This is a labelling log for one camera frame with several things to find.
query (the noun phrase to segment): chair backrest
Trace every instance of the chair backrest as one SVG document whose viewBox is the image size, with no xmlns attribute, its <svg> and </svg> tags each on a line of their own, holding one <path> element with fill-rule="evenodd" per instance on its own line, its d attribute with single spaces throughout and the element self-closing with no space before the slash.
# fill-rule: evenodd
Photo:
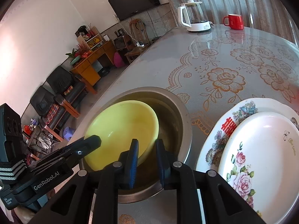
<svg viewBox="0 0 299 224">
<path fill-rule="evenodd" d="M 43 86 L 40 86 L 30 99 L 30 104 L 33 106 L 38 115 L 42 117 L 47 116 L 51 105 L 54 102 L 54 95 Z"/>
<path fill-rule="evenodd" d="M 132 37 L 137 41 L 142 41 L 144 44 L 150 45 L 149 37 L 147 36 L 147 31 L 145 30 L 143 21 L 141 19 L 133 19 L 130 23 L 130 30 Z"/>
<path fill-rule="evenodd" d="M 72 74 L 62 66 L 58 66 L 48 76 L 47 83 L 51 86 L 56 94 L 64 93 L 71 85 L 74 84 Z"/>
</svg>

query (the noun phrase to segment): curtain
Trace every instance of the curtain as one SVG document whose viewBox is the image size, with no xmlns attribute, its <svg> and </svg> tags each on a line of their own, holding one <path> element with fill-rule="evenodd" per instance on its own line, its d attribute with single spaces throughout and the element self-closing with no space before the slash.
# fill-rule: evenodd
<svg viewBox="0 0 299 224">
<path fill-rule="evenodd" d="M 195 0 L 208 19 L 222 24 L 228 13 L 240 14 L 246 27 L 255 28 L 285 38 L 298 46 L 299 30 L 280 0 Z M 178 26 L 177 8 L 187 0 L 169 0 Z"/>
</svg>

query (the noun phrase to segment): blue plastic stool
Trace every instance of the blue plastic stool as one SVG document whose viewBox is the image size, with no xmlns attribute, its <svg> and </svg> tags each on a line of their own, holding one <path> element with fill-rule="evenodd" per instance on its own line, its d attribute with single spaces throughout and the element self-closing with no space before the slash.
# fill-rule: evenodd
<svg viewBox="0 0 299 224">
<path fill-rule="evenodd" d="M 73 136 L 73 134 L 75 133 L 75 129 L 71 128 L 71 127 L 66 127 L 63 131 L 63 137 L 69 141 L 71 139 L 71 137 Z"/>
</svg>

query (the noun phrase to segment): yellow bowl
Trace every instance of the yellow bowl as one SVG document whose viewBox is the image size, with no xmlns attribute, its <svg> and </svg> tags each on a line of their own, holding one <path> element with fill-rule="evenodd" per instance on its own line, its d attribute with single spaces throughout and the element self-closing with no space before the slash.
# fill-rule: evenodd
<svg viewBox="0 0 299 224">
<path fill-rule="evenodd" d="M 97 135 L 102 143 L 85 161 L 92 170 L 101 170 L 117 161 L 121 152 L 130 149 L 132 139 L 137 139 L 140 165 L 152 150 L 158 133 L 158 118 L 150 106 L 136 100 L 119 102 L 101 112 L 88 127 L 85 138 Z"/>
</svg>

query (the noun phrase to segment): flat screen tv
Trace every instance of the flat screen tv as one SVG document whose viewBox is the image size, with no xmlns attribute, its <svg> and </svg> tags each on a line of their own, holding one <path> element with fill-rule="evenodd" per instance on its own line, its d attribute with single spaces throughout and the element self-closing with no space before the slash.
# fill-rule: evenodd
<svg viewBox="0 0 299 224">
<path fill-rule="evenodd" d="M 159 0 L 108 0 L 120 21 L 160 5 Z"/>
</svg>

